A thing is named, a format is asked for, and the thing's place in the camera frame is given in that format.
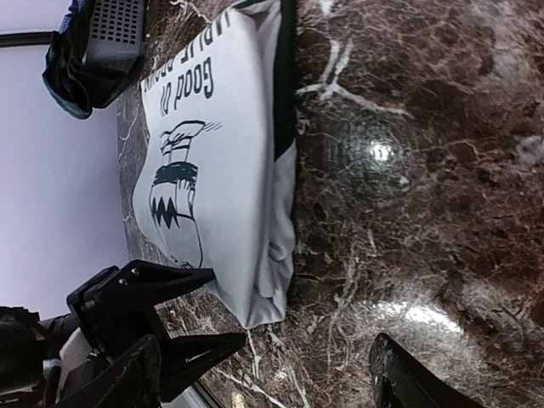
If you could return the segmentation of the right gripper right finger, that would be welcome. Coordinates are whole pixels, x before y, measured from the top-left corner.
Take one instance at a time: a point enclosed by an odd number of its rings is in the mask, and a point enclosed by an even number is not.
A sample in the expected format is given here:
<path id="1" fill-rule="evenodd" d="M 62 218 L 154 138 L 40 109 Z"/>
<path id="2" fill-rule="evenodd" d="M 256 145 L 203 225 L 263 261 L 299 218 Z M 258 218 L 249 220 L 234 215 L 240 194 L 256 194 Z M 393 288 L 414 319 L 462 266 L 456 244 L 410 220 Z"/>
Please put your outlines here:
<path id="1" fill-rule="evenodd" d="M 479 407 L 442 382 L 389 335 L 378 334 L 369 353 L 373 399 L 377 407 Z"/>

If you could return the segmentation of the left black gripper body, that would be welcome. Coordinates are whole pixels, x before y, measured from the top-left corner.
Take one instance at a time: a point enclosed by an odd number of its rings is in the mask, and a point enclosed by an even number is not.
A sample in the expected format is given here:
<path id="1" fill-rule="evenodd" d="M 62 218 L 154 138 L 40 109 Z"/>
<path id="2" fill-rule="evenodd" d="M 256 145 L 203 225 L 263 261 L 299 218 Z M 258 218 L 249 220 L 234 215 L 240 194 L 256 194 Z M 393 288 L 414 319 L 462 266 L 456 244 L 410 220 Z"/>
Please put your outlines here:
<path id="1" fill-rule="evenodd" d="M 81 284 L 66 298 L 67 306 L 92 350 L 107 361 L 117 360 L 122 351 L 116 345 L 114 319 L 119 305 L 113 290 L 124 287 L 125 267 L 114 265 Z"/>

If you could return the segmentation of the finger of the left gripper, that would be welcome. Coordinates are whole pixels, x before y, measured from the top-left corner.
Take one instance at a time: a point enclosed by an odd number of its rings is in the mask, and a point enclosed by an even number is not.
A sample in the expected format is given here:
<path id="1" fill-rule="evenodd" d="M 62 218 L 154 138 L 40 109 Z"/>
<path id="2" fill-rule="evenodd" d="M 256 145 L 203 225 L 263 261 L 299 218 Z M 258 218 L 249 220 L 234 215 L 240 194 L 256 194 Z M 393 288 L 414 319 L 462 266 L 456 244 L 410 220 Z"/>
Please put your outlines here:
<path id="1" fill-rule="evenodd" d="M 212 269 L 180 269 L 133 260 L 119 272 L 120 310 L 153 309 L 157 304 L 191 293 L 215 280 Z"/>
<path id="2" fill-rule="evenodd" d="M 154 337 L 161 354 L 159 399 L 172 402 L 205 373 L 243 349 L 244 333 Z"/>

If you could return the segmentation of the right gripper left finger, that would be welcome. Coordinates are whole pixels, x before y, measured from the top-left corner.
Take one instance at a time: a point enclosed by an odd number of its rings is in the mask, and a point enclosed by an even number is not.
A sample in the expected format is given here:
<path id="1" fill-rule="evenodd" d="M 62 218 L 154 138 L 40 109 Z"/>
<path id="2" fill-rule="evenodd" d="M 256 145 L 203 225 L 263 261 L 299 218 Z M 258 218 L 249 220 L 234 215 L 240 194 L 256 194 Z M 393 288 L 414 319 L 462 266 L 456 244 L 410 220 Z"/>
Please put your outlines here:
<path id="1" fill-rule="evenodd" d="M 88 358 L 71 370 L 57 407 L 159 407 L 161 352 L 155 337 L 138 340 L 114 364 Z"/>

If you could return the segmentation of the white and green raglan shirt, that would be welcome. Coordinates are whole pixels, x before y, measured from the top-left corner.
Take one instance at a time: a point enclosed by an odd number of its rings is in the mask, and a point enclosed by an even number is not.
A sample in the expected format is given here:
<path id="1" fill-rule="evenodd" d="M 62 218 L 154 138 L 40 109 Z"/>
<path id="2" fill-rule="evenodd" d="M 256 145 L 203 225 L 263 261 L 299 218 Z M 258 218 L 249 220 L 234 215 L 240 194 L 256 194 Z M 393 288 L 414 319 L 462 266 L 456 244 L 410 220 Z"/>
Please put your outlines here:
<path id="1" fill-rule="evenodd" d="M 224 10 L 141 84 L 149 141 L 140 231 L 183 269 L 211 269 L 242 327 L 282 321 L 293 275 L 297 147 L 278 1 Z"/>

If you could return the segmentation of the dark green plaid garment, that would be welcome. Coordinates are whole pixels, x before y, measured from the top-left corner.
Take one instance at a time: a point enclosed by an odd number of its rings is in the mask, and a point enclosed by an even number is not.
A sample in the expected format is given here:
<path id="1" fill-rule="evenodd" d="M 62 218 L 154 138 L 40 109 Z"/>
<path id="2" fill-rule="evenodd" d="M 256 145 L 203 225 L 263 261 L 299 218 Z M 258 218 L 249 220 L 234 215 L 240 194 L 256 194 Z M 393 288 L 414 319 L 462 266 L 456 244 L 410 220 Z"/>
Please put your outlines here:
<path id="1" fill-rule="evenodd" d="M 84 66 L 81 48 L 67 33 L 52 34 L 45 60 L 46 89 L 61 109 L 79 120 L 89 118 L 95 108 L 108 107 L 132 82 L 125 72 Z"/>

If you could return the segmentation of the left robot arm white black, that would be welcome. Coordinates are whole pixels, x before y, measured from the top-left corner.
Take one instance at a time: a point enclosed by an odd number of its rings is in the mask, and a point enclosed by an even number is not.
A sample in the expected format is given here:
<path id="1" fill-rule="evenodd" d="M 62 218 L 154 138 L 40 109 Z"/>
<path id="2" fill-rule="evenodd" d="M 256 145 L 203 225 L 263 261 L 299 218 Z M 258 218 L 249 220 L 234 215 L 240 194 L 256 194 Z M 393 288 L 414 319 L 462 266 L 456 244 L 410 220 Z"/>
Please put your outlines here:
<path id="1" fill-rule="evenodd" d="M 211 269 L 143 260 L 112 266 L 42 320 L 1 310 L 4 407 L 159 407 L 242 349 L 242 333 L 171 336 L 157 306 L 214 280 Z"/>

